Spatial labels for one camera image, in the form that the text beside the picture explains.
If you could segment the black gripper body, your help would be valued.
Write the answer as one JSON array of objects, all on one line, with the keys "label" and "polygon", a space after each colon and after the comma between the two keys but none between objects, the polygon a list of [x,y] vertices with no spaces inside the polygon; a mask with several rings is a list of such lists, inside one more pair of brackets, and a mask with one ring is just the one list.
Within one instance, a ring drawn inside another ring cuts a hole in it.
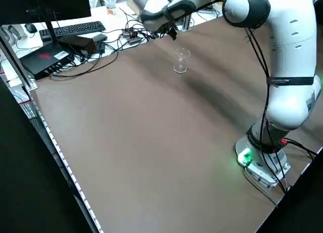
[{"label": "black gripper body", "polygon": [[171,37],[172,40],[176,40],[177,38],[177,26],[176,25],[169,25],[167,28],[167,35]]}]

